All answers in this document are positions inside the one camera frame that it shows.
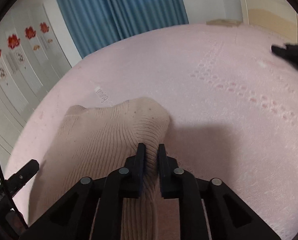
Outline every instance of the pink bedspread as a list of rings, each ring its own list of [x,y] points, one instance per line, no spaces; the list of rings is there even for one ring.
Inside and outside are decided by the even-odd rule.
[[[180,167],[201,179],[221,178],[283,240],[291,239],[298,231],[298,72],[271,54],[273,43],[283,40],[244,25],[182,25],[89,55],[36,109],[7,177],[32,158],[42,160],[70,106],[147,96],[170,113],[165,144]],[[31,185],[15,197],[25,217]],[[175,239],[174,202],[159,199],[158,206],[159,238]]]

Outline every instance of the curtain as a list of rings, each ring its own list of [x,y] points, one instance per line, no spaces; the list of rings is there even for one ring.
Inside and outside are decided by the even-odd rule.
[[[188,23],[183,0],[57,1],[82,58],[139,33]]]

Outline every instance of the beige headboard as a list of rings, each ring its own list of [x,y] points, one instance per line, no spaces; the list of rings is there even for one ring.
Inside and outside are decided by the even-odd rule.
[[[286,0],[240,0],[243,22],[274,31],[298,43],[298,15]]]

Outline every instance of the beige knit clothing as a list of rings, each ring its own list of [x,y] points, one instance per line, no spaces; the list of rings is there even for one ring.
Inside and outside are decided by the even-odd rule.
[[[72,106],[40,164],[29,206],[29,224],[84,176],[98,179],[124,165],[139,142],[146,145],[143,193],[123,203],[121,239],[155,239],[157,148],[169,124],[167,111],[149,98],[108,108]]]

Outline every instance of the metal pin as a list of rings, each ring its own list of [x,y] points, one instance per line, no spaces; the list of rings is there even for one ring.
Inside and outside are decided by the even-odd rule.
[[[120,174],[128,174],[129,173],[129,169],[126,167],[122,167],[119,169],[119,173]]]
[[[211,180],[211,183],[216,186],[220,186],[222,184],[222,180],[218,178],[214,178]]]
[[[82,184],[89,184],[91,182],[91,179],[89,177],[83,177],[80,182]]]
[[[174,172],[175,174],[181,175],[181,174],[184,174],[185,171],[184,171],[182,168],[175,168],[175,169],[173,170],[173,172]]]

